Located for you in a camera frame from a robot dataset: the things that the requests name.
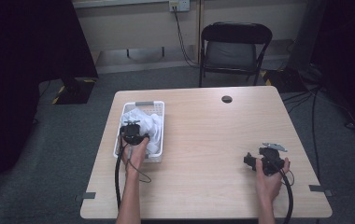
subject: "wooden tabletop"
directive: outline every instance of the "wooden tabletop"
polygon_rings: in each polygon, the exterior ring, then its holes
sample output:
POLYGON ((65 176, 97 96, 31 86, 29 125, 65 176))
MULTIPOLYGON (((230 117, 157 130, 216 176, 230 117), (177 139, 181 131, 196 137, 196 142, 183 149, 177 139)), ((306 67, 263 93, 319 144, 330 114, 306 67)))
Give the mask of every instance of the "wooden tabletop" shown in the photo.
MULTIPOLYGON (((149 184, 140 183, 142 218, 256 218, 255 172, 243 159, 248 152, 260 158, 262 142, 278 143, 288 150, 280 152, 280 157, 289 157, 295 177, 292 217, 332 214, 324 193, 309 189, 320 183, 277 89, 233 87, 117 92, 87 188, 96 196, 84 200, 82 217, 117 217, 113 148, 121 111, 125 103, 147 101, 164 101, 165 114, 163 160, 142 167, 152 179, 149 184), (224 103, 225 95, 233 101, 224 103)), ((124 178, 121 169, 121 193, 124 178)), ((284 187, 274 210, 276 217, 286 216, 284 187)))

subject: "hand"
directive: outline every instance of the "hand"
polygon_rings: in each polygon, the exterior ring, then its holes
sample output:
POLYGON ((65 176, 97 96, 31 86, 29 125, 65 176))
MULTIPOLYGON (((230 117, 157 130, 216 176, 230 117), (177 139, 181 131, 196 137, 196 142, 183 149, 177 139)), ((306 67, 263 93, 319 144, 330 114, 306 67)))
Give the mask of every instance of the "hand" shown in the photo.
MULTIPOLYGON (((286 174, 289 171, 289 159, 285 158, 285 164, 282 168, 286 174)), ((263 172, 263 162, 256 159, 256 191, 261 205, 272 205, 272 202, 279 194, 280 187, 282 186, 282 176, 276 173, 267 176, 263 172)))
POLYGON ((137 173, 136 169, 138 169, 138 170, 140 169, 140 167, 142 166, 143 160, 145 159, 146 148, 149 143, 149 139, 147 137, 145 137, 143 139, 143 141, 137 146, 127 145, 127 143, 124 140, 122 140, 122 143, 123 143, 123 146, 126 146, 124 149, 124 154, 122 155, 122 161, 125 164, 125 170, 126 170, 127 174, 129 172, 137 173), (132 148, 132 152, 131 152, 131 157, 129 158, 129 162, 128 162, 130 147, 132 148))

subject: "black stand base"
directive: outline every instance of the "black stand base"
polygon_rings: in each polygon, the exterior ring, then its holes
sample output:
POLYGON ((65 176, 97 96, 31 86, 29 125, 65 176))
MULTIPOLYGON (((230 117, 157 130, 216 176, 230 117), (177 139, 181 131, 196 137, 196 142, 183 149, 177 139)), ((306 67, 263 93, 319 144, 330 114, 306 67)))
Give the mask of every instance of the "black stand base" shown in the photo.
POLYGON ((78 80, 75 88, 62 86, 53 100, 54 105, 82 105, 87 104, 95 80, 78 80))
POLYGON ((275 86, 279 93, 307 91, 299 73, 291 69, 267 70, 263 79, 266 85, 275 86))

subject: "chair backrest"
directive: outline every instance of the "chair backrest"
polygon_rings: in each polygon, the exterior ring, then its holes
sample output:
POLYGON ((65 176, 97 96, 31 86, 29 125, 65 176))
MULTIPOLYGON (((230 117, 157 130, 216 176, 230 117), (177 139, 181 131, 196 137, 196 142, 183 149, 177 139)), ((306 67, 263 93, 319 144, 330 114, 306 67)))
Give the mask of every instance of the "chair backrest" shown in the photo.
POLYGON ((201 40, 268 45, 273 33, 266 26, 258 23, 216 22, 204 28, 201 40))

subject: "chair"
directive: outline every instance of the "chair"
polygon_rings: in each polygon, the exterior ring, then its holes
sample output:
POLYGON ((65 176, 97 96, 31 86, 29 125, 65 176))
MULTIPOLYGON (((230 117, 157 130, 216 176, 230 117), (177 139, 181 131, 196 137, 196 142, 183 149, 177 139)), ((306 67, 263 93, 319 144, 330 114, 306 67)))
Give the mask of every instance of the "chair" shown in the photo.
POLYGON ((199 87, 206 72, 255 76, 256 85, 263 56, 273 34, 256 23, 216 22, 201 34, 199 87), (257 54, 256 45, 261 51, 257 54))

